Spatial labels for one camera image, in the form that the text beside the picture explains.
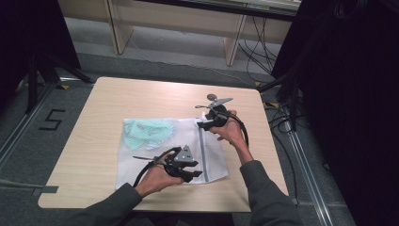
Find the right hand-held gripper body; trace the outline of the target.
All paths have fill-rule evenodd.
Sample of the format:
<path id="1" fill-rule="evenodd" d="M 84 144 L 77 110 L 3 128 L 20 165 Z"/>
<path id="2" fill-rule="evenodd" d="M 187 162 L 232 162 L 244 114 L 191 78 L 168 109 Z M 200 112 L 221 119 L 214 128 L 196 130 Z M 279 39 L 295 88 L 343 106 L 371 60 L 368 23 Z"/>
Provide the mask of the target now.
<path id="1" fill-rule="evenodd" d="M 225 103 L 231 101 L 231 98 L 218 99 L 217 97 L 209 97 L 211 103 L 207 106 L 209 113 L 205 115 L 210 127 L 222 127 L 228 121 L 231 113 L 224 106 Z"/>

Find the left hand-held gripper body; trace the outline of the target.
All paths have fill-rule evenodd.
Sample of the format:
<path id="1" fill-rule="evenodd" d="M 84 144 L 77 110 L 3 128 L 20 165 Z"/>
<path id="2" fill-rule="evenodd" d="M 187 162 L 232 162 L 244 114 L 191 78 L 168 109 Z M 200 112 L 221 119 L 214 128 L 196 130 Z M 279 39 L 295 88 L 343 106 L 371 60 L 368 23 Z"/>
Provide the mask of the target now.
<path id="1" fill-rule="evenodd" d="M 199 162 L 196 161 L 187 145 L 172 148 L 174 154 L 165 158 L 164 169 L 168 175 L 172 177 L 191 176 L 189 172 L 184 170 L 185 167 L 195 167 Z"/>

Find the white mesh laundry bag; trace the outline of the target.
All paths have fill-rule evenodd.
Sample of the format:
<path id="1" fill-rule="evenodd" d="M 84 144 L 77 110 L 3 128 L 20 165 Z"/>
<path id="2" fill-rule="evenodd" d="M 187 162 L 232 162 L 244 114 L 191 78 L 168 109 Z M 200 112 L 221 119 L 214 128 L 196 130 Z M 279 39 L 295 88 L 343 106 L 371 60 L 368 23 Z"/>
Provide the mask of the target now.
<path id="1" fill-rule="evenodd" d="M 198 127 L 198 121 L 203 119 L 159 119 L 170 122 L 175 129 L 174 135 L 159 147 L 148 149 L 146 146 L 131 150 L 122 140 L 118 153 L 118 171 L 116 187 L 125 183 L 136 184 L 147 172 L 155 159 L 163 160 L 174 154 L 172 148 L 187 145 L 193 157 L 199 163 L 195 167 L 185 167 L 186 171 L 202 171 L 199 177 L 194 177 L 189 184 L 212 183 L 229 176 L 227 163 L 221 143 L 217 135 Z"/>

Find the mint green garment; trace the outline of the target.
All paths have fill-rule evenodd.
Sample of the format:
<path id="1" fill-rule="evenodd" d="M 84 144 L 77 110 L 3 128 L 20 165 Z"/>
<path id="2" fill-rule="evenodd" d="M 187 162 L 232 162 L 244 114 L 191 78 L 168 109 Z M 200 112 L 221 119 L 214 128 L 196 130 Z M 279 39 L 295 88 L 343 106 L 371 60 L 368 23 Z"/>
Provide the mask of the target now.
<path id="1" fill-rule="evenodd" d="M 146 146 L 149 150 L 159 147 L 174 135 L 174 126 L 159 119 L 124 121 L 122 140 L 131 150 Z"/>

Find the person's right hand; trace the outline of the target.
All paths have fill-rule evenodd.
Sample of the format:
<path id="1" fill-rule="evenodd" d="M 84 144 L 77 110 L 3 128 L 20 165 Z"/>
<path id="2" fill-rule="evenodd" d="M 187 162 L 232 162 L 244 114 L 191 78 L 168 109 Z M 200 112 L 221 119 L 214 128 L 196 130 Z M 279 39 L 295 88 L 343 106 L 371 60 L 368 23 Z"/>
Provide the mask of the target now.
<path id="1" fill-rule="evenodd" d="M 234 147 L 242 165 L 253 160 L 241 130 L 241 125 L 235 118 L 229 118 L 224 126 L 212 127 L 210 131 L 219 135 L 218 140 L 225 139 Z"/>

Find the person's left hand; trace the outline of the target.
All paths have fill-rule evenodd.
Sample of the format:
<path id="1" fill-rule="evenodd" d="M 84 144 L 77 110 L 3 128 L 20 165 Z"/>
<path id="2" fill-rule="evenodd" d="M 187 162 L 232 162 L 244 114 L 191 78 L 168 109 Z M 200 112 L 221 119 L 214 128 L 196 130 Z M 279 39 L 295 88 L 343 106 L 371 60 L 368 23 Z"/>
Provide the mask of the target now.
<path id="1" fill-rule="evenodd" d="M 182 178 L 172 177 L 166 173 L 163 166 L 156 165 L 150 167 L 144 178 L 136 186 L 136 191 L 142 198 L 145 198 L 166 187 L 180 185 L 182 182 Z"/>

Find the person's lap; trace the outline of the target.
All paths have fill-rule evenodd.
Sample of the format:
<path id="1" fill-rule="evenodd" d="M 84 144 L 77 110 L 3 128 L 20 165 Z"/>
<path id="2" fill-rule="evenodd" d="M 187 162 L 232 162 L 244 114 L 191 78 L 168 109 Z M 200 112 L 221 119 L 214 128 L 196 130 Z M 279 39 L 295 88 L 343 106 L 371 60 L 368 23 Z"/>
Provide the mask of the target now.
<path id="1" fill-rule="evenodd" d="M 249 226 L 250 214 L 131 212 L 119 226 Z"/>

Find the black metal stand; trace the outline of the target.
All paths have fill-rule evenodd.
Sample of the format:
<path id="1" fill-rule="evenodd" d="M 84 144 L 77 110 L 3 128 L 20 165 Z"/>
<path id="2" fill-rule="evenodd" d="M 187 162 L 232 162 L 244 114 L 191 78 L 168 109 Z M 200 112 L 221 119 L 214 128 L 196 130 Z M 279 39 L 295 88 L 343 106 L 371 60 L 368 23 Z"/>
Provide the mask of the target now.
<path id="1" fill-rule="evenodd" d="M 56 84 L 60 81 L 56 67 L 62 68 L 85 83 L 93 84 L 88 76 L 60 57 L 42 51 L 33 52 L 28 60 L 28 106 L 26 113 L 30 113 L 38 104 L 38 75 L 44 79 L 46 84 Z"/>
<path id="2" fill-rule="evenodd" d="M 295 119 L 296 119 L 296 107 L 298 104 L 298 84 L 297 77 L 298 73 L 295 69 L 290 69 L 286 74 L 275 79 L 274 81 L 257 87 L 260 93 L 263 93 L 277 85 L 280 85 L 279 91 L 276 97 L 280 103 L 285 103 L 289 106 L 288 120 L 291 123 L 293 131 L 296 130 Z"/>

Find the light wooden shelf unit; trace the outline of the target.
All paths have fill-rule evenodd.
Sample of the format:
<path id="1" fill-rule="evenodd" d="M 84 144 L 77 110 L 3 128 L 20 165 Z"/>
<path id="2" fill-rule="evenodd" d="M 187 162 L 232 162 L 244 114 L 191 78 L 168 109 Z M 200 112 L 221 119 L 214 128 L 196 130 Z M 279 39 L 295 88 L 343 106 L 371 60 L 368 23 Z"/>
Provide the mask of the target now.
<path id="1" fill-rule="evenodd" d="M 226 64 L 231 66 L 240 40 L 260 40 L 281 44 L 291 22 L 272 19 L 269 12 L 296 15 L 298 0 L 216 0 L 224 6 L 258 9 L 259 16 L 243 12 L 218 12 L 214 9 L 186 7 L 172 0 L 169 5 L 140 0 L 57 0 L 68 18 L 104 22 L 109 24 L 114 53 L 120 55 L 138 27 L 174 30 L 202 35 L 219 36 L 225 46 Z"/>

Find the black curtain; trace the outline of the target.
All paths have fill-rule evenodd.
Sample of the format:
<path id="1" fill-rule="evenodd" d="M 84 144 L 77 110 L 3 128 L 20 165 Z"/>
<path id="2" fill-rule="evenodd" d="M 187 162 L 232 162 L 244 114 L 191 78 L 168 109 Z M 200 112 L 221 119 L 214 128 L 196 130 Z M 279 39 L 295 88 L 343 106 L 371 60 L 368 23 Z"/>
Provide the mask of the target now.
<path id="1" fill-rule="evenodd" d="M 272 72 L 293 69 L 307 118 L 357 226 L 399 226 L 399 0 L 302 0 Z"/>
<path id="2" fill-rule="evenodd" d="M 81 68 L 58 0 L 0 0 L 0 109 L 28 80 L 28 60 L 36 51 Z"/>

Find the grey tape strip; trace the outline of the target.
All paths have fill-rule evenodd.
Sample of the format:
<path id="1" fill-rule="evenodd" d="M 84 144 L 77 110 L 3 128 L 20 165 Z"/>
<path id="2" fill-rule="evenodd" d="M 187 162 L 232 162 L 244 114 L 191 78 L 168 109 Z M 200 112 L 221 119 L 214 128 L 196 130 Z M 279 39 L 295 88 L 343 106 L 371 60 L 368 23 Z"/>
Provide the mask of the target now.
<path id="1" fill-rule="evenodd" d="M 39 197 L 41 194 L 57 193 L 57 186 L 37 186 L 33 188 L 32 195 Z"/>

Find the metal floor rail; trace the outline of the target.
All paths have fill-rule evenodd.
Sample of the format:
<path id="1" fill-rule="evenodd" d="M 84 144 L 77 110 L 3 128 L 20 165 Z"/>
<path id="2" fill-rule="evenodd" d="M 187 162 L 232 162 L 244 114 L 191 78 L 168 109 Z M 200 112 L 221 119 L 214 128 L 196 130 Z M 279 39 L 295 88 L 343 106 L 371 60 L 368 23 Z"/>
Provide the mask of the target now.
<path id="1" fill-rule="evenodd" d="M 18 144 L 30 128 L 35 118 L 39 115 L 46 99 L 56 89 L 56 84 L 46 85 L 41 91 L 37 104 L 28 112 L 25 113 L 15 129 L 8 136 L 6 141 L 0 147 L 0 169 L 5 166 L 9 157 L 12 155 Z"/>
<path id="2" fill-rule="evenodd" d="M 304 177 L 307 189 L 310 193 L 310 197 L 315 209 L 315 212 L 319 218 L 321 226 L 334 226 L 331 218 L 331 214 L 327 207 L 327 204 L 321 194 L 318 184 L 316 183 L 315 177 L 311 171 L 311 167 L 307 156 L 305 155 L 302 144 L 299 140 L 297 132 L 289 121 L 284 123 L 284 127 L 288 130 L 290 142 L 293 146 L 294 153 Z"/>

